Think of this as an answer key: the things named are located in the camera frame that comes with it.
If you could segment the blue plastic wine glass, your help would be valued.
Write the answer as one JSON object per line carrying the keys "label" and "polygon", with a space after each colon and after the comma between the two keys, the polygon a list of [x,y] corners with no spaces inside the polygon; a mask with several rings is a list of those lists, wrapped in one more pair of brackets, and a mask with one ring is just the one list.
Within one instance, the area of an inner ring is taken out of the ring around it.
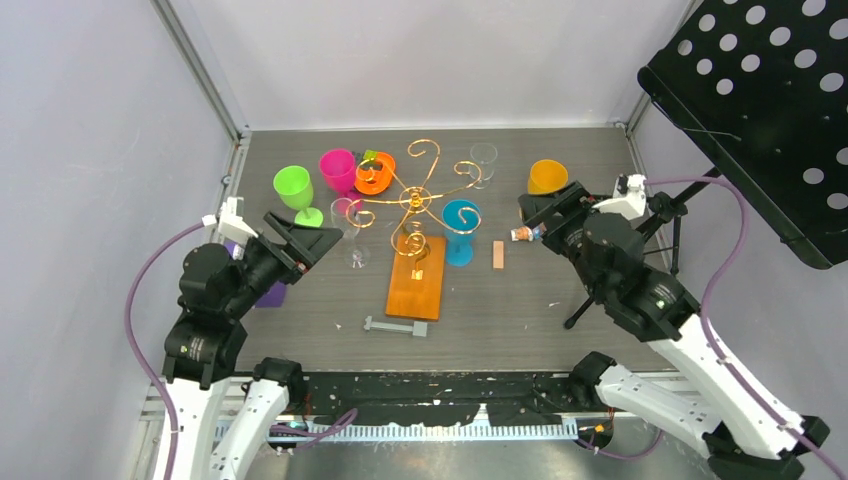
{"label": "blue plastic wine glass", "polygon": [[470,200],[456,199],[442,209],[445,225],[446,262],[453,267],[465,267],[473,259],[472,240],[482,222],[479,207]]}

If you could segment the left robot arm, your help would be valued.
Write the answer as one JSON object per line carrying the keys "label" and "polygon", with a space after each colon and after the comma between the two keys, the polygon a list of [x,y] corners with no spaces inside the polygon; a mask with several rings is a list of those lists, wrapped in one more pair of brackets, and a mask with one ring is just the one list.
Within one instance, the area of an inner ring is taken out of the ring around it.
{"label": "left robot arm", "polygon": [[343,237],[338,228],[296,225],[274,212],[265,222],[275,243],[238,214],[203,218],[242,248],[233,257],[206,243],[183,260],[181,313],[164,341],[163,374],[155,379],[167,411],[156,479],[241,479],[265,444],[276,418],[298,412],[307,398],[300,363],[264,358],[254,367],[247,395],[220,442],[215,429],[247,338],[242,318],[278,284],[298,282]]}

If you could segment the orange plastic wine glass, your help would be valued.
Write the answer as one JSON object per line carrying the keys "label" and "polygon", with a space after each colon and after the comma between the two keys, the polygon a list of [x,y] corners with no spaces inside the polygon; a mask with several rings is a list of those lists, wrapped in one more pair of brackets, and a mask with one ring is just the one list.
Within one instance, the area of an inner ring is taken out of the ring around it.
{"label": "orange plastic wine glass", "polygon": [[530,168],[527,193],[542,195],[556,192],[564,188],[569,181],[567,168],[552,159],[536,161]]}

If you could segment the green plastic wine glass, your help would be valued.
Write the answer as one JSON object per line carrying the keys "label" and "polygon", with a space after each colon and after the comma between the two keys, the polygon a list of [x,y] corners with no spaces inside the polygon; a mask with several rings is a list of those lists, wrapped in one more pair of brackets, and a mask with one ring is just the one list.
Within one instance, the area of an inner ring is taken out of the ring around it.
{"label": "green plastic wine glass", "polygon": [[312,206],[314,189],[306,168],[298,165],[284,167],[275,174],[273,187],[283,203],[296,211],[295,224],[322,226],[324,216],[318,208]]}

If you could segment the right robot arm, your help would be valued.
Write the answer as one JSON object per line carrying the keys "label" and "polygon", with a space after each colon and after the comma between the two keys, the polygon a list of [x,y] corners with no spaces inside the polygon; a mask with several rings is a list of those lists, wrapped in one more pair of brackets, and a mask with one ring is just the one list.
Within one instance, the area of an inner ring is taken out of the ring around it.
{"label": "right robot arm", "polygon": [[735,358],[683,284],[645,262],[647,238],[683,200],[651,197],[640,182],[625,182],[605,198],[572,183],[554,193],[524,194],[518,203],[524,224],[573,265],[590,301],[668,360],[698,393],[685,398],[595,351],[568,378],[577,406],[641,417],[686,443],[721,479],[802,477],[801,457],[820,451],[829,427],[772,395]]}

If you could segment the gold wire wine glass rack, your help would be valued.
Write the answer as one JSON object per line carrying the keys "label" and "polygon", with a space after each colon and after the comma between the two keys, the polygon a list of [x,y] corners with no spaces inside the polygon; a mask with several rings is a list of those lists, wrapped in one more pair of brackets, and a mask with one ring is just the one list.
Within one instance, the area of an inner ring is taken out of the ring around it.
{"label": "gold wire wine glass rack", "polygon": [[429,151],[434,152],[434,158],[420,184],[408,186],[394,171],[393,179],[401,187],[395,200],[361,198],[355,202],[359,204],[360,229],[370,227],[376,220],[376,214],[368,209],[370,205],[394,205],[403,212],[389,237],[394,256],[385,314],[389,317],[436,322],[441,309],[446,239],[428,235],[420,217],[426,215],[445,229],[442,218],[431,211],[431,204],[472,188],[474,181],[471,168],[477,171],[480,168],[469,160],[456,162],[453,165],[454,173],[469,177],[471,181],[453,190],[432,193],[427,184],[439,164],[440,145],[434,140],[421,138],[412,141],[407,147],[407,154],[412,158],[421,157]]}

